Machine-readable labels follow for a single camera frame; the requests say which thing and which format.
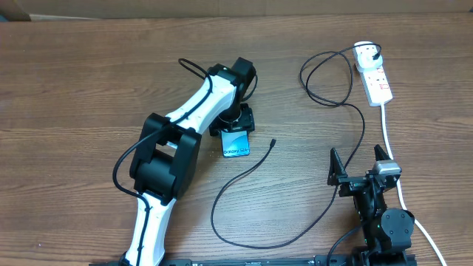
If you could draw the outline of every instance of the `white power strip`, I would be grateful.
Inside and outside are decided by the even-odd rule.
[[[371,41],[359,41],[355,44],[372,44]],[[362,47],[353,48],[353,55],[356,60],[356,68],[360,72],[361,80],[363,81],[364,91],[367,93],[368,101],[370,106],[380,106],[381,107],[381,126],[383,129],[384,143],[386,144],[386,150],[391,159],[394,159],[391,152],[391,147],[389,146],[389,139],[387,137],[386,129],[386,112],[384,104],[392,100],[391,88],[387,81],[386,74],[383,69],[383,58],[380,56],[378,59],[374,60],[372,57],[377,53],[376,46],[374,45],[364,45]],[[404,210],[407,210],[406,204],[404,203],[404,198],[402,196],[401,181],[398,180],[397,183],[399,202],[401,207]],[[426,236],[430,245],[437,254],[440,263],[443,266],[447,266],[445,260],[443,259],[442,253],[437,248],[437,245],[434,243],[434,240],[430,237],[429,233],[421,225],[421,223],[416,219],[415,224],[421,230],[421,232]]]
[[[370,41],[359,41],[355,45],[370,43]],[[353,48],[356,68],[360,72],[370,106],[380,106],[392,100],[391,89],[383,69],[383,57],[380,56],[376,60],[372,59],[377,52],[374,45]]]

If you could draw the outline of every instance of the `plug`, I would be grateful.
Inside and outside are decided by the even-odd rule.
[[[359,44],[372,44],[371,41],[359,41]],[[353,48],[353,56],[356,59],[356,68],[359,72],[372,71],[383,65],[383,56],[378,54],[374,45],[364,45]]]
[[[360,41],[359,44],[372,44],[371,41]],[[374,45],[364,45],[353,48],[353,55],[356,59],[356,68],[360,72],[364,91],[367,94],[370,106],[380,106],[392,100],[391,88],[384,72],[383,57],[378,59],[373,57],[378,54]]]

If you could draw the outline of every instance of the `white cable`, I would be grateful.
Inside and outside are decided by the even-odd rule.
[[[386,145],[387,153],[389,157],[393,160],[394,157],[392,156],[391,147],[389,146],[389,140],[387,138],[386,111],[384,110],[384,103],[381,104],[381,127],[383,128],[384,144]],[[404,198],[402,197],[401,180],[398,180],[397,189],[401,207],[407,211],[406,203],[404,203]],[[424,236],[426,236],[427,240],[429,240],[429,243],[434,248],[434,251],[437,254],[442,266],[447,266],[445,259],[443,259],[442,253],[440,253],[440,250],[438,250],[437,245],[434,243],[434,240],[432,239],[432,237],[430,237],[429,233],[427,233],[426,229],[417,220],[415,220],[415,225],[417,225],[417,227],[421,230]]]

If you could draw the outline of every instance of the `wooden table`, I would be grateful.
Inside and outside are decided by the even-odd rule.
[[[325,254],[358,224],[350,198],[337,198],[320,223],[286,248],[248,250],[215,237],[210,210],[228,179],[267,161],[224,194],[216,224],[233,241],[269,245],[302,231],[330,201],[330,149],[342,160],[361,131],[353,109],[312,102],[298,82],[306,58],[360,40],[383,45],[395,96],[387,105],[393,152],[406,203],[450,265],[473,255],[473,17],[471,13],[292,16],[0,24],[0,265],[86,265],[129,248],[136,199],[111,179],[119,155],[145,118],[184,103],[202,81],[177,64],[254,62],[259,86],[251,155],[223,159],[220,140],[203,137],[194,181],[173,211],[169,258],[249,259]],[[342,99],[346,63],[336,59],[311,84]],[[383,142],[379,108],[369,107],[359,75],[349,99],[367,131],[349,174],[363,174]],[[129,160],[120,182],[131,188]],[[399,208],[395,191],[387,204]],[[338,253],[361,245],[349,238]],[[439,265],[421,232],[410,253]]]

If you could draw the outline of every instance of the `electrical outlet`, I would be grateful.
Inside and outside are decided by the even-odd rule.
[[[371,41],[360,41],[359,44],[372,44]],[[383,58],[373,60],[372,57],[378,52],[374,45],[364,45],[353,48],[356,59],[356,68],[360,72],[364,91],[367,93],[370,106],[380,106],[392,100],[391,88],[384,73]]]
[[[370,106],[380,106],[392,100],[391,88],[382,66],[372,71],[361,72],[360,76]]]

